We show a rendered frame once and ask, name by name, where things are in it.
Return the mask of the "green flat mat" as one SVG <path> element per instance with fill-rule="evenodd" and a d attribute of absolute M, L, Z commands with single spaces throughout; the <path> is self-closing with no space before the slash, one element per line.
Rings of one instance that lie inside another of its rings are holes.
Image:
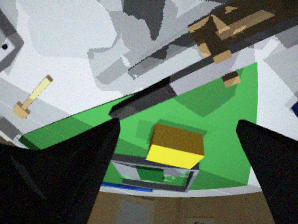
<path fill-rule="evenodd" d="M 226 87 L 222 77 L 196 89 L 162 101 L 144 111 L 120 121 L 120 135 L 114 153 L 148 159 L 148 145 L 154 125 L 188 129 L 201 133 L 205 156 L 189 189 L 233 188 L 247 186 L 251 165 L 239 143 L 238 120 L 257 124 L 258 63 L 239 68 L 241 83 Z M 86 111 L 67 116 L 56 123 L 25 133 L 23 137 L 44 149 L 104 124 L 112 117 L 110 108 L 128 97 L 108 101 Z"/>

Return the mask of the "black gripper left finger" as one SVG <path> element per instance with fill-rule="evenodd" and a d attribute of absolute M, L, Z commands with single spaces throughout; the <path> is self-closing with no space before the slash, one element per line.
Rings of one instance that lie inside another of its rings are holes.
<path fill-rule="evenodd" d="M 88 224 L 120 131 L 112 119 L 39 151 L 0 144 L 0 175 L 31 186 L 60 224 Z"/>

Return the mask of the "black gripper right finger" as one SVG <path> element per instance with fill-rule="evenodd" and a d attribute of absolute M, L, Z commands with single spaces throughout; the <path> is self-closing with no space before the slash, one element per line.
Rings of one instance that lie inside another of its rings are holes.
<path fill-rule="evenodd" d="M 298 141 L 247 120 L 235 133 L 275 224 L 298 224 Z"/>

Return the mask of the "red putter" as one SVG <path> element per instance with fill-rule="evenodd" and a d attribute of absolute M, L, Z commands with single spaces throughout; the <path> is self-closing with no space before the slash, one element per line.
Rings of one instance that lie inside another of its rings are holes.
<path fill-rule="evenodd" d="M 298 45 L 298 16 L 231 44 L 229 49 L 233 57 L 223 60 L 222 63 L 216 64 L 212 55 L 206 56 L 205 59 L 173 73 L 172 76 L 156 81 L 136 95 L 113 105 L 108 116 L 120 121 L 128 119 L 144 109 L 188 92 L 189 89 L 201 87 L 202 84 L 217 80 L 223 75 L 229 75 L 239 68 L 245 68 L 246 65 L 295 45 Z"/>

